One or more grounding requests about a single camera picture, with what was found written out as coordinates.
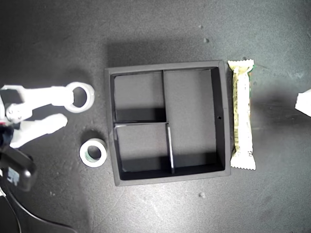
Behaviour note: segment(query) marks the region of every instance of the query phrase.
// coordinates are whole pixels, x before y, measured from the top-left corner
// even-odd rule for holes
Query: tray divider
[[[166,114],[166,138],[167,138],[167,144],[168,144],[168,152],[171,162],[171,173],[175,173],[175,167],[174,167],[174,156],[173,156],[173,146],[172,146],[172,135],[171,135],[171,128],[169,123],[168,114],[166,111],[166,98],[165,98],[165,71],[162,71],[162,84],[163,84],[163,99],[164,99],[164,108],[165,108],[165,114]]]

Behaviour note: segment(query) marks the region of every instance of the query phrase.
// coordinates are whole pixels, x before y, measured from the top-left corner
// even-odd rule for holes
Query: gray table surface
[[[81,233],[310,233],[311,118],[294,109],[297,93],[311,88],[310,10],[309,0],[1,1],[1,85],[83,81],[96,90],[93,107],[82,114],[44,108],[69,122],[22,147],[39,176],[19,199]],[[243,57],[257,65],[256,171],[115,187],[110,157],[96,169],[81,163],[85,138],[107,139],[106,67]],[[49,232],[19,214],[25,233]]]

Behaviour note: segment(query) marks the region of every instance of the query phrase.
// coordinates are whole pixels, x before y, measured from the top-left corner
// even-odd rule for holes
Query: black tray
[[[115,184],[230,174],[223,61],[105,70]]]

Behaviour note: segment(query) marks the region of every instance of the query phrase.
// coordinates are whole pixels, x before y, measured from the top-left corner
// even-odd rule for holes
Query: debris speck
[[[204,192],[199,193],[199,197],[205,198],[205,193]]]

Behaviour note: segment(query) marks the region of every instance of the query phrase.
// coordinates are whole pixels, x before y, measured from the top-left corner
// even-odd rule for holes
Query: small hole
[[[102,156],[101,151],[98,149],[98,147],[95,147],[95,146],[88,147],[87,152],[88,152],[91,159],[89,159],[88,156],[86,158],[90,162],[94,162],[94,160],[98,161]]]
[[[86,92],[83,88],[77,87],[73,90],[74,102],[73,105],[81,108],[86,103]]]

